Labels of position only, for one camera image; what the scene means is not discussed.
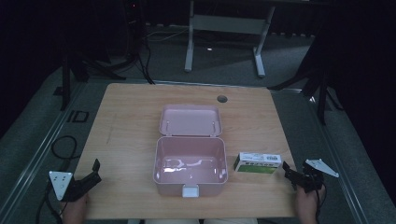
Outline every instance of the black stand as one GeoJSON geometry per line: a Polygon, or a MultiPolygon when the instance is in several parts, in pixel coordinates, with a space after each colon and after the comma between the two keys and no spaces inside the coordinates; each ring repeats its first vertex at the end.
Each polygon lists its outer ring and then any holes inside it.
{"type": "Polygon", "coordinates": [[[62,71],[63,102],[62,102],[62,107],[61,107],[62,111],[64,111],[66,109],[67,105],[70,103],[70,70],[73,71],[73,73],[75,74],[78,81],[87,81],[88,80],[88,74],[86,73],[85,68],[83,68],[83,66],[84,66],[83,63],[88,64],[90,67],[95,68],[102,74],[104,74],[112,79],[117,79],[117,80],[125,80],[126,79],[126,77],[120,77],[117,74],[113,73],[110,69],[103,67],[101,64],[91,60],[90,58],[85,56],[83,53],[74,53],[73,56],[71,56],[69,53],[64,53],[64,55],[62,57],[62,68],[63,68],[63,71],[62,71]]]}
{"type": "Polygon", "coordinates": [[[329,94],[327,89],[329,79],[329,69],[327,68],[312,68],[304,73],[298,73],[293,78],[280,83],[279,85],[268,87],[268,90],[280,91],[287,88],[289,85],[296,83],[304,78],[309,78],[305,86],[303,87],[302,93],[304,96],[311,98],[317,89],[319,88],[319,99],[318,99],[318,118],[323,125],[326,125],[324,120],[324,109],[326,105],[326,94],[329,94]]]}

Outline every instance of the human hand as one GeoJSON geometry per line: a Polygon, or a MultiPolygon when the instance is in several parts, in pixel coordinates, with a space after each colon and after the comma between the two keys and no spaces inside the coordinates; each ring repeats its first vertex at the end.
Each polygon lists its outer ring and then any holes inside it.
{"type": "MultiPolygon", "coordinates": [[[[319,198],[322,200],[325,187],[318,190],[319,198]]],[[[318,196],[315,191],[305,193],[304,188],[297,185],[295,210],[302,224],[317,224],[316,213],[318,209],[318,196]]]]}
{"type": "Polygon", "coordinates": [[[88,193],[72,203],[61,203],[64,224],[82,224],[87,213],[88,193]]]}

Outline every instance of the robotic arm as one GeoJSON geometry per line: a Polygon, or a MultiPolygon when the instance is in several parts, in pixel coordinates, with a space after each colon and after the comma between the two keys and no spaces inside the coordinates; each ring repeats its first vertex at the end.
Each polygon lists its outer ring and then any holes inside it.
{"type": "Polygon", "coordinates": [[[282,168],[285,170],[285,177],[291,181],[293,188],[296,189],[296,185],[304,188],[305,193],[321,189],[324,181],[323,173],[338,177],[332,168],[330,168],[322,160],[306,160],[303,163],[303,173],[298,173],[290,169],[289,165],[283,161],[282,168]]]}
{"type": "Polygon", "coordinates": [[[95,160],[92,172],[81,180],[75,180],[72,173],[49,171],[49,178],[56,198],[61,202],[75,202],[102,181],[99,176],[100,162],[95,160]]]}

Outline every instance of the pink plastic container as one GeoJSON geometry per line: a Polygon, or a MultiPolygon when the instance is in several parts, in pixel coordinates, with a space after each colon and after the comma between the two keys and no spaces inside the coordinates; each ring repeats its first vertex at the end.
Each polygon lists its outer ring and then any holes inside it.
{"type": "Polygon", "coordinates": [[[219,110],[212,105],[166,105],[153,178],[161,195],[199,197],[221,193],[227,161],[219,110]]]}

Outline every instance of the wooden table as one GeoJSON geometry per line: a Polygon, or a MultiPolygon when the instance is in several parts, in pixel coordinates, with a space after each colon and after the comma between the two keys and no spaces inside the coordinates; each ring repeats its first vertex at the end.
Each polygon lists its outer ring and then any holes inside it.
{"type": "Polygon", "coordinates": [[[284,171],[239,173],[241,151],[280,154],[295,169],[271,93],[264,88],[110,84],[76,170],[101,162],[103,181],[90,191],[89,219],[293,217],[294,191],[284,171]],[[219,95],[228,98],[218,102],[219,95]],[[220,195],[181,198],[158,193],[152,173],[164,105],[219,108],[229,178],[220,195]]]}

